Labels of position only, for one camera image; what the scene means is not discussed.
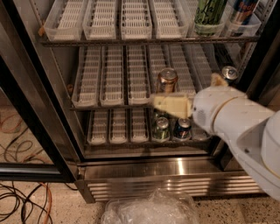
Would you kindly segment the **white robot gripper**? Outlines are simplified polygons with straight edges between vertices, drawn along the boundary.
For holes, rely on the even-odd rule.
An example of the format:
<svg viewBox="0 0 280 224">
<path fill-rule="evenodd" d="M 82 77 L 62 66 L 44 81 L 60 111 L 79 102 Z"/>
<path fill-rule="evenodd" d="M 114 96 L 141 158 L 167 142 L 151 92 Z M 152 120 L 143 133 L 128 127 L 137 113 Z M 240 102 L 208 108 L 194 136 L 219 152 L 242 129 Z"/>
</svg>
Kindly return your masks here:
<svg viewBox="0 0 280 224">
<path fill-rule="evenodd" d="M 251 101 L 219 73 L 211 74 L 211 87 L 199 91 L 192 99 L 187 94 L 152 94 L 150 104 L 177 118 L 191 115 L 194 122 L 208 134 L 219 137 L 239 137 L 275 114 L 271 109 Z"/>
</svg>

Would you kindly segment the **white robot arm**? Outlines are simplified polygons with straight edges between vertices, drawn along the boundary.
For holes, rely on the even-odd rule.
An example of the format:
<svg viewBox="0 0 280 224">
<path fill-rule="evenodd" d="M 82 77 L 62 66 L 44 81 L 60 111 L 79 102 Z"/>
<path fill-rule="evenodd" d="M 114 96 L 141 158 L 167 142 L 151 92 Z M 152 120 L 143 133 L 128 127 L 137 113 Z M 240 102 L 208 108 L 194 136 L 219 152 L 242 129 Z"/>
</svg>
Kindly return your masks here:
<svg viewBox="0 0 280 224">
<path fill-rule="evenodd" d="M 158 93 L 150 104 L 177 118 L 191 117 L 206 133 L 222 139 L 259 187 L 280 200 L 280 111 L 251 101 L 217 73 L 195 95 Z"/>
</svg>

